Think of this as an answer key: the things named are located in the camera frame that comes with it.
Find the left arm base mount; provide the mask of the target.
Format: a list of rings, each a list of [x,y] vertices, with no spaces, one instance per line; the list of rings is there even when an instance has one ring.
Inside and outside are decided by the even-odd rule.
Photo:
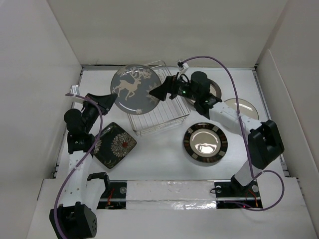
[[[110,180],[106,172],[92,173],[87,182],[92,180],[103,181],[106,186],[97,204],[97,209],[122,210],[126,209],[127,181]]]

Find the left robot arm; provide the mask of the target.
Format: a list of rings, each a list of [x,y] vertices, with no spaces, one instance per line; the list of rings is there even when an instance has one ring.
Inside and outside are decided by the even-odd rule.
[[[92,239],[98,227],[95,212],[100,198],[111,193],[111,185],[107,173],[89,173],[93,151],[102,133],[93,135],[90,130],[96,120],[102,120],[109,112],[117,95],[73,97],[82,100],[83,108],[70,109],[64,114],[68,174],[50,210],[49,220],[59,239]]]

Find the brown rimmed cream plate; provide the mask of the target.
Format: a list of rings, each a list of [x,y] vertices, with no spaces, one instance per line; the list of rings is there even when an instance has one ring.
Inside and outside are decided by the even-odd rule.
[[[210,81],[210,93],[213,94],[214,96],[221,98],[222,96],[222,92],[221,89],[219,87],[219,85],[214,82],[213,80],[209,79]],[[190,99],[186,99],[186,101],[193,107],[195,101],[194,100],[190,100]]]

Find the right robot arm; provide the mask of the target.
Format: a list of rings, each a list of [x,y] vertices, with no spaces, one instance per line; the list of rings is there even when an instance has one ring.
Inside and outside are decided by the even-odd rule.
[[[248,185],[284,152],[284,144],[274,121],[259,121],[234,110],[210,92],[210,85],[204,72],[195,71],[189,81],[184,81],[181,74],[167,76],[164,83],[150,90],[150,95],[161,101],[176,96],[193,100],[200,115],[242,136],[248,159],[230,183],[231,192],[241,196],[248,191]]]

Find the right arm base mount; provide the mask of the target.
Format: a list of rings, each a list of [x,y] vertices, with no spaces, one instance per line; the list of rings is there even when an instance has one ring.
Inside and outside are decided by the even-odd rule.
[[[234,186],[230,180],[214,181],[210,193],[216,198],[217,209],[262,209],[257,181],[248,186]]]

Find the grey reindeer plate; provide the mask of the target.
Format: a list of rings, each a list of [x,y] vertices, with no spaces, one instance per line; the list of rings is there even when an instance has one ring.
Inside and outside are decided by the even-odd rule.
[[[130,115],[143,115],[157,107],[159,100],[150,91],[161,85],[157,73],[144,65],[127,65],[120,68],[110,84],[117,94],[116,106]]]

